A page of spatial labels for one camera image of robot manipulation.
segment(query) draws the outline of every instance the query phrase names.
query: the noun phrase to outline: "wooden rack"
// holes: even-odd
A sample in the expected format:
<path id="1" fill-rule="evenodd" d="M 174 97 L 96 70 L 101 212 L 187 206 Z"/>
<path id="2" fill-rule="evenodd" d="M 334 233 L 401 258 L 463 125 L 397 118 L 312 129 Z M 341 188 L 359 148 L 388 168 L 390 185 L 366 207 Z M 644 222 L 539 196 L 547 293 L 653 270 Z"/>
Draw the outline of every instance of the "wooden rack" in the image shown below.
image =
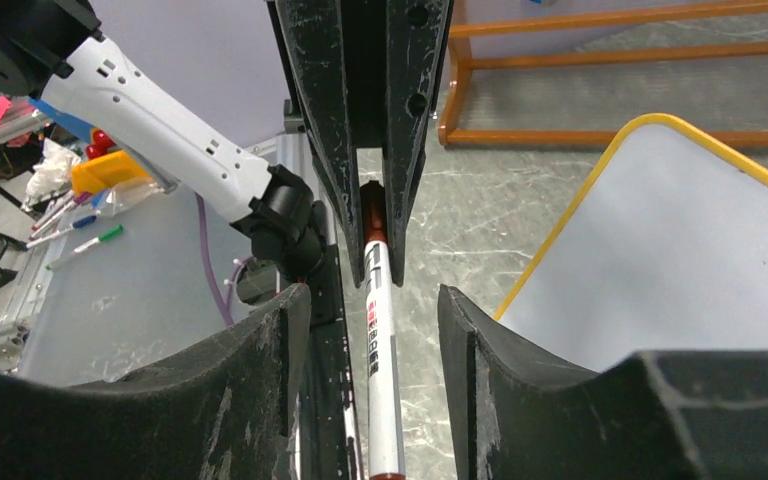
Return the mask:
<path id="1" fill-rule="evenodd" d="M 530 18 L 494 23 L 467 24 L 464 0 L 456 3 L 449 33 L 449 58 L 452 65 L 451 89 L 440 117 L 438 137 L 448 146 L 469 144 L 595 145 L 611 142 L 616 131 L 600 130 L 464 130 L 458 120 L 476 70 L 604 65 L 623 63 L 691 60 L 750 55 L 768 55 L 768 42 L 700 47 L 650 48 L 631 51 L 564 53 L 505 58 L 473 58 L 470 38 L 482 35 L 541 32 L 562 29 L 635 25 L 653 22 L 692 20 L 711 17 L 768 13 L 768 0 L 732 0 L 715 3 L 642 8 L 614 12 Z M 740 147 L 768 147 L 768 131 L 709 132 L 712 136 Z"/>

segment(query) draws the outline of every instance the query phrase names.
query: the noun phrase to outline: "marble floor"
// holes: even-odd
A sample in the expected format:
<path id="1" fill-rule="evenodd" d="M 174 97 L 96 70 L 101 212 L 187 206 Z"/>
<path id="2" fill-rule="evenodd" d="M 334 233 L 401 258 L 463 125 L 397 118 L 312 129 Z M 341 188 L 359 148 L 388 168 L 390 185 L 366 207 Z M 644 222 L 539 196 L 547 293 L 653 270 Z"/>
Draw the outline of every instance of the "marble floor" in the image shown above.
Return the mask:
<path id="1" fill-rule="evenodd" d="M 587 48 L 751 40 L 768 40 L 768 16 L 638 27 Z M 753 89 L 768 90 L 768 83 L 763 83 L 768 82 L 768 72 L 765 80 L 758 65 L 753 67 L 745 60 L 713 67 L 703 68 L 707 76 L 687 65 L 659 65 L 654 73 L 635 67 L 621 73 L 629 80 L 622 84 L 624 88 L 611 84 L 604 71 L 576 69 L 563 72 L 566 79 L 557 73 L 536 78 L 519 72 L 492 73 L 474 86 L 463 124 L 516 128 L 540 122 L 546 128 L 582 128 L 584 123 L 618 129 L 640 113 L 667 111 L 703 128 L 768 128 L 768 104 L 749 95 Z M 735 76 L 735 69 L 745 69 L 746 73 Z M 702 88 L 711 81 L 720 88 Z M 573 87 L 576 93 L 570 96 Z M 760 96 L 768 99 L 768 91 Z M 565 100 L 564 108 L 539 108 L 547 97 L 558 102 L 573 98 Z M 734 102 L 735 98 L 744 101 Z M 393 300 L 407 472 L 410 478 L 448 480 L 455 479 L 456 473 L 437 331 L 439 286 L 457 286 L 492 313 L 601 152 L 476 147 L 445 150 L 434 132 L 426 142 L 426 151 L 425 173 L 408 228 L 405 283 L 395 290 Z M 768 151 L 747 153 L 768 168 Z M 377 152 L 362 152 L 360 163 L 364 177 L 378 176 Z M 345 255 L 343 264 L 348 265 Z M 348 269 L 343 278 L 351 278 Z M 345 290 L 352 360 L 355 371 L 363 371 L 364 296 L 350 281 L 345 283 Z M 355 382 L 365 439 L 366 382 L 363 376 L 356 376 Z"/>

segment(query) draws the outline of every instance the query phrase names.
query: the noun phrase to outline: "yellow container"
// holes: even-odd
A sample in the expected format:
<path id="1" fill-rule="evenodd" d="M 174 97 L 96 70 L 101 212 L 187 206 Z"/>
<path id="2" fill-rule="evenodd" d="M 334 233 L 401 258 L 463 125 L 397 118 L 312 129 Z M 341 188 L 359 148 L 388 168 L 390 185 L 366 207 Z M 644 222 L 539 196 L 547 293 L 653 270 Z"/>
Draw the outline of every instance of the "yellow container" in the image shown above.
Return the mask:
<path id="1" fill-rule="evenodd" d="M 98 193 L 132 178 L 150 176 L 127 153 L 119 150 L 72 167 L 72 191 Z"/>

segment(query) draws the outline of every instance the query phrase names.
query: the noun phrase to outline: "white wall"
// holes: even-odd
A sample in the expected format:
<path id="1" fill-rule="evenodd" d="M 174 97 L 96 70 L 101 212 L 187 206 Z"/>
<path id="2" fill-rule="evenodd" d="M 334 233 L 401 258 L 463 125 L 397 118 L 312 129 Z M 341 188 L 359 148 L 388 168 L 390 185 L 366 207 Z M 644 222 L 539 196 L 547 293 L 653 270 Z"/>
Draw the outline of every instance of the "white wall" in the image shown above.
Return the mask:
<path id="1" fill-rule="evenodd" d="M 102 31 L 234 142 L 283 130 L 287 86 L 263 0 L 90 0 Z"/>

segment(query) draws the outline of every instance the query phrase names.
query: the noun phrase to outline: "yellow trim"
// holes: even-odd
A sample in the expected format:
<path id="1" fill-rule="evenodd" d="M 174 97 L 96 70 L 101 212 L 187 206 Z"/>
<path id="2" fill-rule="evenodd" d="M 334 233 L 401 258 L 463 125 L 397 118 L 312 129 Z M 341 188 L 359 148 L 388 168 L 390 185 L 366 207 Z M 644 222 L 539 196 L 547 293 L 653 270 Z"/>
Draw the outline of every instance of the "yellow trim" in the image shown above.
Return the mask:
<path id="1" fill-rule="evenodd" d="M 677 132 L 693 140 L 694 142 L 696 142 L 698 145 L 702 146 L 709 152 L 729 162 L 730 164 L 734 165 L 736 168 L 742 170 L 747 175 L 751 176 L 755 180 L 758 180 L 759 182 L 761 182 L 762 184 L 768 187 L 768 170 L 766 168 L 762 167 L 761 165 L 758 165 L 757 163 L 750 160 L 746 156 L 733 150 L 728 145 L 711 137 L 707 133 L 703 132 L 702 130 L 699 130 L 698 128 L 685 122 L 684 120 L 674 117 L 672 115 L 664 114 L 664 113 L 649 113 L 649 114 L 637 117 L 634 120 L 628 122 L 617 133 L 617 136 L 614 137 L 614 139 L 611 141 L 611 144 L 608 145 L 608 149 L 605 150 L 605 153 L 602 154 L 602 157 L 599 159 L 599 162 L 596 163 L 595 167 L 593 167 L 593 171 L 590 172 L 590 175 L 587 176 L 587 179 L 584 181 L 584 185 L 582 185 L 581 189 L 575 195 L 575 198 L 573 198 L 572 203 L 570 203 L 569 207 L 567 207 L 567 210 L 564 212 L 564 214 L 561 215 L 561 219 L 558 221 L 558 224 L 555 225 L 555 228 L 553 228 L 549 236 L 546 237 L 546 240 L 543 242 L 543 245 L 541 245 L 540 249 L 537 250 L 537 254 L 534 255 L 534 258 L 528 264 L 528 267 L 519 277 L 519 280 L 517 280 L 517 282 L 514 284 L 514 287 L 511 289 L 510 293 L 508 293 L 508 296 L 505 298 L 505 301 L 502 302 L 502 305 L 500 305 L 499 308 L 496 310 L 496 314 L 494 315 L 494 318 L 497 321 L 502 318 L 502 315 L 505 313 L 505 310 L 507 310 L 511 302 L 513 302 L 514 298 L 516 298 L 516 296 L 519 294 L 519 291 L 522 289 L 522 286 L 525 285 L 525 281 L 528 280 L 528 277 L 531 276 L 531 273 L 534 272 L 535 268 L 537 268 L 537 265 L 540 263 L 540 260 L 542 260 L 543 257 L 546 256 L 546 252 L 549 251 L 549 247 L 551 247 L 555 239 L 558 238 L 558 235 L 560 235 L 561 230 L 564 229 L 564 226 L 567 224 L 569 219 L 575 213 L 576 209 L 578 209 L 578 206 L 584 200 L 584 197 L 590 191 L 590 188 L 593 187 L 593 184 L 596 183 L 596 179 L 599 178 L 599 175 L 601 175 L 602 172 L 605 170 L 605 167 L 608 166 L 608 163 L 611 161 L 614 154 L 617 153 L 617 150 L 620 148 L 620 145 L 622 145 L 622 143 L 625 141 L 626 137 L 628 137 L 631 134 L 631 132 L 637 130 L 638 128 L 644 125 L 649 125 L 653 123 L 665 125 L 667 127 L 672 128 L 673 130 L 676 130 Z"/>

